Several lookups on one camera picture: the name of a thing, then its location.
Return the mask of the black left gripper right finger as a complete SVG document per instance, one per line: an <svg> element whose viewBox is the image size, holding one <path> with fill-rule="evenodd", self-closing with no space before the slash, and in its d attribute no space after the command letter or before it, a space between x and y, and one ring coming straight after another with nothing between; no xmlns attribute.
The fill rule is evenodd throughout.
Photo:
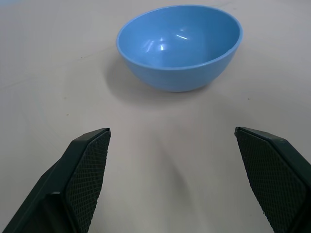
<svg viewBox="0 0 311 233"><path fill-rule="evenodd" d="M311 233L311 164L284 138L236 127L250 187L274 233Z"/></svg>

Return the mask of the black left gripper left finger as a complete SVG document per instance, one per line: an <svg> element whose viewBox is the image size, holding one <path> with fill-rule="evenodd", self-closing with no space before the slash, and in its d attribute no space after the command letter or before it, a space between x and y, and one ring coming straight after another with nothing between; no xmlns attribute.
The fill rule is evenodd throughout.
<svg viewBox="0 0 311 233"><path fill-rule="evenodd" d="M2 233L88 233L102 190L111 131L71 141L37 181Z"/></svg>

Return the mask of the blue plastic bowl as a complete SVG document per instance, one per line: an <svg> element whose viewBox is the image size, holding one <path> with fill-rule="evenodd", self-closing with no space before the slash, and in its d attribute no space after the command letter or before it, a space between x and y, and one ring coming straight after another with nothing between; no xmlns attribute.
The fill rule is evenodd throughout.
<svg viewBox="0 0 311 233"><path fill-rule="evenodd" d="M243 38L240 22L210 6L174 5L146 12L125 24L116 47L143 83L187 92L215 80Z"/></svg>

